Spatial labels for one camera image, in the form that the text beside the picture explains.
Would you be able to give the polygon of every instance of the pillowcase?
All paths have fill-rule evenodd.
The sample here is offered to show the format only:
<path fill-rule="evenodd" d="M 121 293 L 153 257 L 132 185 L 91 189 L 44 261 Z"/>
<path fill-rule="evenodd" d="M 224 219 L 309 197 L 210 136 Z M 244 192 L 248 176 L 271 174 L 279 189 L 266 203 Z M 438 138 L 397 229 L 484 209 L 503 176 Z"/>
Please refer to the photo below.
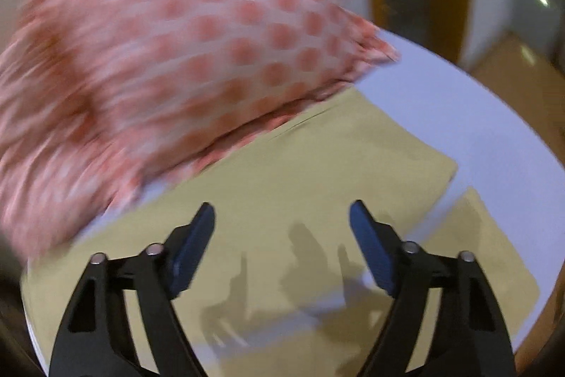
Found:
<path fill-rule="evenodd" d="M 352 72 L 375 40 L 365 23 L 340 0 L 28 0 L 0 57 L 6 235 L 35 257 L 129 205 L 144 181 Z"/>

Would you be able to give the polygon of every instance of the yellow cloth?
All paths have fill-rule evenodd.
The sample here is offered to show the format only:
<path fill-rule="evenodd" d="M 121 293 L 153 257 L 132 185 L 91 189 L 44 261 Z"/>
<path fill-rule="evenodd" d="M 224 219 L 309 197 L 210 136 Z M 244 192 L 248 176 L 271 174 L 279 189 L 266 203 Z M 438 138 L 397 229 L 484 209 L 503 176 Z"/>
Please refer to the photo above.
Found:
<path fill-rule="evenodd" d="M 427 252 L 456 257 L 461 251 L 475 253 L 500 305 L 510 336 L 518 333 L 540 295 L 536 279 L 504 232 L 496 225 L 478 192 L 469 188 L 457 200 L 436 232 L 423 244 Z M 428 296 L 420 337 L 412 356 L 414 367 L 426 360 L 436 323 L 440 290 Z"/>
<path fill-rule="evenodd" d="M 237 348 L 239 339 L 226 342 L 228 336 L 244 341 L 253 336 L 264 346 L 245 357 L 225 357 L 221 366 L 204 357 L 210 375 L 311 377 L 340 373 L 344 366 L 354 375 L 390 301 L 356 281 L 365 265 L 349 229 L 349 205 L 364 200 L 376 219 L 394 223 L 406 235 L 442 196 L 455 170 L 451 159 L 349 89 L 67 254 L 41 260 L 23 283 L 26 311 L 49 358 L 63 311 L 92 253 L 135 255 L 186 224 L 207 201 L 216 208 L 216 232 L 191 288 L 174 302 L 177 314 L 197 350 L 206 344 Z M 308 310 L 320 297 L 343 298 L 344 287 L 347 308 L 325 315 Z M 314 332 L 285 336 L 279 329 L 281 344 L 261 336 L 268 327 L 276 330 L 293 320 L 303 324 L 313 315 L 321 322 Z M 135 336 L 142 336 L 139 319 L 132 323 Z M 279 354 L 285 344 L 291 354 Z M 147 345 L 138 350 L 141 363 L 154 369 Z M 240 363 L 249 360 L 258 363 L 239 372 Z"/>

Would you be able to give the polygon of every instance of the round table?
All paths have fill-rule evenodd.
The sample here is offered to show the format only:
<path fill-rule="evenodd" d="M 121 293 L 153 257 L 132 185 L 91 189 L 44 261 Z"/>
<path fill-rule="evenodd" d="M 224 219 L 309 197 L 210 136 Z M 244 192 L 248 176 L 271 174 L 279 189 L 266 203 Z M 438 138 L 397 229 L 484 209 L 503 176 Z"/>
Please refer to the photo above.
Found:
<path fill-rule="evenodd" d="M 356 85 L 358 90 L 459 165 L 446 194 L 409 238 L 423 240 L 431 233 L 468 186 L 480 193 L 540 287 L 535 308 L 513 340 L 517 350 L 546 304 L 565 258 L 565 171 L 537 134 L 473 78 L 394 34 L 383 32 L 382 37 L 399 49 L 402 60 L 369 74 Z M 153 183 L 145 199 L 163 190 Z M 81 237 L 115 218 L 100 216 Z M 29 330 L 33 339 L 33 324 Z"/>

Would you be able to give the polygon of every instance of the metal pin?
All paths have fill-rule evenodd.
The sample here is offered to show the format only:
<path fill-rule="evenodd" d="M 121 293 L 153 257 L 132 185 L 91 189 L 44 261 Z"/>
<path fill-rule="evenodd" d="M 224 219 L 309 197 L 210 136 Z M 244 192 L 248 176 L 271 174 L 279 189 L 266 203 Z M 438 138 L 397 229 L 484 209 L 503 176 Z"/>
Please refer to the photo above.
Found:
<path fill-rule="evenodd" d="M 104 262 L 107 258 L 108 256 L 106 256 L 104 253 L 96 253 L 93 254 L 90 258 L 90 263 L 97 266 L 98 264 Z"/>
<path fill-rule="evenodd" d="M 459 253 L 459 257 L 464 260 L 465 262 L 474 262 L 475 261 L 475 255 L 473 253 L 471 253 L 470 251 L 461 251 Z"/>
<path fill-rule="evenodd" d="M 402 244 L 402 250 L 408 254 L 416 254 L 420 251 L 420 245 L 418 243 L 414 243 L 413 241 L 405 241 Z"/>
<path fill-rule="evenodd" d="M 145 249 L 145 253 L 149 256 L 158 256 L 164 249 L 165 247 L 162 243 L 153 243 Z"/>

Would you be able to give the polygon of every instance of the wooden floor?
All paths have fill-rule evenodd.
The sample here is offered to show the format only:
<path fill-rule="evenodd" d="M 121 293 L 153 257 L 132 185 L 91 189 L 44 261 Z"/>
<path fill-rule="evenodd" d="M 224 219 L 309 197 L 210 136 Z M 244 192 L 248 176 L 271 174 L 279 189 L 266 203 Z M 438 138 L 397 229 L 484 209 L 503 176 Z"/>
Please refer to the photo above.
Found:
<path fill-rule="evenodd" d="M 565 165 L 565 75 L 510 35 L 471 72 L 522 117 Z"/>
<path fill-rule="evenodd" d="M 565 165 L 565 75 L 562 72 L 510 35 L 471 75 L 514 109 Z M 545 310 L 516 355 L 519 370 L 547 342 L 563 313 L 564 291 L 565 267 Z"/>

